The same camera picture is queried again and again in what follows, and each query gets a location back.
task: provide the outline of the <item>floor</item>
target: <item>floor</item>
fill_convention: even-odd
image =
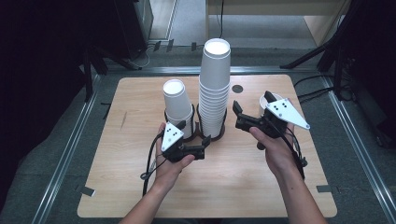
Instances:
[[[150,40],[175,46],[203,45],[205,1],[150,0],[154,15]],[[303,16],[209,16],[209,38],[226,39],[232,48],[312,49],[317,45]]]

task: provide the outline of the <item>gray floor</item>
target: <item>gray floor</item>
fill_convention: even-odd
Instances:
[[[176,38],[176,33],[176,30],[172,31],[175,42],[181,41],[181,37]],[[294,71],[277,68],[280,64],[289,63],[314,48],[305,44],[296,44],[293,48],[285,47],[282,38],[276,42],[279,35],[273,37],[274,46],[277,47],[255,49],[233,47],[232,67],[254,66],[260,67],[262,73],[266,71],[288,74],[294,83],[301,78],[317,75],[315,65],[320,55],[302,64],[299,69]],[[189,36],[186,38],[186,44],[180,42],[179,45],[188,46],[191,41],[200,43],[199,37]],[[101,103],[111,103],[118,81],[123,77],[171,76],[177,74],[177,68],[182,68],[184,71],[196,69],[200,66],[201,57],[202,47],[191,51],[190,47],[175,46],[169,52],[166,47],[161,47],[157,51],[149,49],[147,55],[143,54],[134,61],[136,64],[146,64],[139,72],[127,71],[114,63],[108,64],[109,72],[107,76],[101,77],[92,112],[88,116],[75,154],[49,210],[46,223],[117,223],[119,221],[118,218],[80,218],[77,216],[80,194],[74,189],[77,185],[84,185],[86,181],[106,121],[104,116],[107,106]],[[296,91],[298,94],[303,94],[323,87],[323,81],[317,78],[301,83],[296,87]],[[32,222],[46,186],[50,182],[84,106],[84,97],[84,90],[81,90],[55,126],[50,137],[33,149],[21,163],[9,190],[7,204],[0,215],[0,223]],[[375,168],[383,177],[389,192],[394,195],[396,151],[377,145],[375,135],[358,105],[353,102],[344,102],[343,104],[358,130]],[[302,107],[307,121],[311,124],[311,134],[338,208],[337,215],[329,218],[329,222],[389,223],[329,95],[325,94],[318,99],[304,103]],[[284,219],[265,219],[264,221],[266,221],[265,223],[287,223]]]
[[[222,38],[233,48],[316,47],[303,16],[224,15],[222,28]],[[219,37],[220,34],[220,16],[209,16],[209,38]],[[205,1],[177,1],[169,39],[174,39],[176,46],[189,46],[191,42],[205,43]]]

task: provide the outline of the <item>finger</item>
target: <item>finger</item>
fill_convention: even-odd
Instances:
[[[187,155],[185,156],[181,161],[177,163],[177,166],[179,168],[179,171],[183,170],[186,168],[188,165],[190,165],[193,161],[195,160],[195,157],[193,155]]]
[[[265,133],[263,133],[260,129],[256,127],[251,127],[249,129],[249,132],[251,133],[251,135],[253,135],[254,138],[257,139],[257,141],[265,145],[264,143],[268,140],[268,136]]]
[[[165,123],[161,123],[160,127],[158,128],[158,133],[161,133],[165,129]],[[161,147],[163,145],[163,139],[160,137],[157,139],[157,142],[155,142],[155,147],[156,147],[156,155],[161,155],[163,152],[161,151]]]

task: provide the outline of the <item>aluminum rail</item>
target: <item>aluminum rail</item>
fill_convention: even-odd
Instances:
[[[47,220],[47,217],[50,213],[50,209],[53,205],[53,202],[55,201],[56,195],[58,194],[59,188],[61,187],[62,182],[64,180],[64,176],[67,172],[70,161],[73,159],[73,155],[76,146],[78,144],[78,140],[81,137],[81,133],[84,130],[88,116],[91,113],[93,103],[95,102],[97,96],[97,90],[99,89],[100,82],[101,82],[101,77],[99,75],[96,75],[92,84],[93,89],[96,91],[94,91],[91,99],[87,103],[85,103],[84,106],[82,107],[82,110],[78,117],[78,121],[64,149],[64,153],[58,162],[58,166],[56,167],[55,172],[53,173],[52,178],[47,185],[41,203],[35,212],[35,216],[32,221],[32,223],[34,224],[45,223]]]
[[[323,84],[326,88],[332,86],[332,82],[328,77],[323,78]],[[389,188],[375,167],[367,148],[361,141],[358,131],[353,125],[347,109],[344,107],[344,103],[340,102],[333,92],[329,92],[329,96],[388,222],[396,223],[396,206]]]

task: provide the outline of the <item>plywood surface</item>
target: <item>plywood surface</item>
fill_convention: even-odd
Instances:
[[[81,217],[124,217],[142,196],[149,147],[164,122],[163,83],[172,77],[130,77],[120,81],[106,126],[94,157],[86,186],[95,189],[93,197],[82,195],[78,206]],[[194,105],[198,104],[198,77],[182,80]],[[205,159],[184,169],[166,196],[157,217],[286,217],[276,179],[268,169],[264,152],[256,140],[235,129],[233,100],[244,113],[257,117],[259,98],[265,91],[290,98],[302,113],[290,78],[286,75],[232,76],[225,134],[212,142]],[[295,128],[303,155],[305,183],[325,217],[333,217],[332,195],[318,193],[327,180],[309,131]],[[187,144],[198,145],[201,138]]]

